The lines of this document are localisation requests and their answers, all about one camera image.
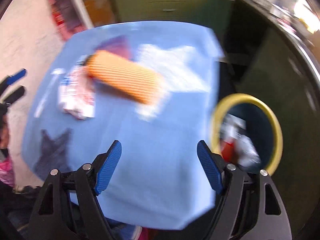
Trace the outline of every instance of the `bucket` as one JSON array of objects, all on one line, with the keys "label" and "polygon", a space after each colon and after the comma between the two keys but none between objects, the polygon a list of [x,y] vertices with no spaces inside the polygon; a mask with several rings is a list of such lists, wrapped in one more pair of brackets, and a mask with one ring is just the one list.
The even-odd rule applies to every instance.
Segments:
[{"label": "bucket", "polygon": [[247,94],[232,94],[223,98],[212,115],[211,151],[221,155],[220,129],[226,114],[246,121],[247,136],[261,159],[254,172],[264,169],[271,176],[278,167],[283,148],[281,127],[272,110],[261,100]]}]

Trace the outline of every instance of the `yellow trash can rim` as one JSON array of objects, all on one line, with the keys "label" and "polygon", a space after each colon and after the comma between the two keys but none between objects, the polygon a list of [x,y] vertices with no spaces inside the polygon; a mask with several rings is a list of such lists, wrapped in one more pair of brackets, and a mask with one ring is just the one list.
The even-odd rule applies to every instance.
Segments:
[{"label": "yellow trash can rim", "polygon": [[276,168],[278,167],[281,160],[281,156],[282,156],[282,149],[283,149],[282,131],[281,131],[281,127],[278,122],[278,119],[276,115],[272,112],[270,107],[267,106],[261,100],[253,96],[237,93],[237,94],[232,94],[223,98],[218,103],[215,111],[212,113],[212,118],[211,118],[211,127],[212,127],[211,142],[210,142],[211,151],[213,153],[221,155],[220,129],[221,129],[221,124],[223,122],[223,119],[233,106],[236,106],[239,104],[245,104],[245,103],[253,104],[259,107],[270,121],[272,132],[273,132],[273,151],[272,151],[271,158],[264,169],[271,176],[276,171]]}]

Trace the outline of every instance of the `blue table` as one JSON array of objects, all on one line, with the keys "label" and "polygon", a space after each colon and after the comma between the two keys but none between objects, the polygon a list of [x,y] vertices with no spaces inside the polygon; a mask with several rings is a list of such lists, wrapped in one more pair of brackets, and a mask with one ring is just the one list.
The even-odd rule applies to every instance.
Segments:
[{"label": "blue table", "polygon": [[[94,118],[80,121],[63,113],[57,106],[63,77],[83,55],[118,36],[127,39],[133,61],[164,75],[167,100],[157,112],[146,114],[138,103],[97,82]],[[45,179],[53,168],[73,171],[92,162],[119,140],[122,156],[108,188],[98,196],[104,215],[148,228],[184,228],[214,207],[215,192],[196,146],[201,139],[208,142],[221,56],[212,30],[188,23],[122,23],[75,34],[39,86],[23,139],[23,159]],[[39,105],[42,110],[35,115]]]}]

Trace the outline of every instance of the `hand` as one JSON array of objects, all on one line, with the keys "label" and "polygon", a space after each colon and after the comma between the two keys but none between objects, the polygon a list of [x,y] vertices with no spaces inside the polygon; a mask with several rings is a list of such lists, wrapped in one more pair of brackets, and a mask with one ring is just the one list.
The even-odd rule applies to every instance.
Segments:
[{"label": "hand", "polygon": [[7,122],[7,115],[4,115],[3,118],[3,128],[0,132],[0,149],[7,149],[9,141],[10,141],[10,134],[9,134],[9,126]]}]

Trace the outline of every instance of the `floor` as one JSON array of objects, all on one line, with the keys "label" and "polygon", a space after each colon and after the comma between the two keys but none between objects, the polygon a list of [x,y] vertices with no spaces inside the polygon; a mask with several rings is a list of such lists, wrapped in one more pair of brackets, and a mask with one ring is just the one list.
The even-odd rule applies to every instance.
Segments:
[{"label": "floor", "polygon": [[29,108],[42,77],[60,52],[63,41],[51,18],[47,0],[13,0],[0,20],[0,79],[25,68],[19,81],[26,95],[9,111],[9,150],[18,186],[41,185],[21,158],[21,143]]}]

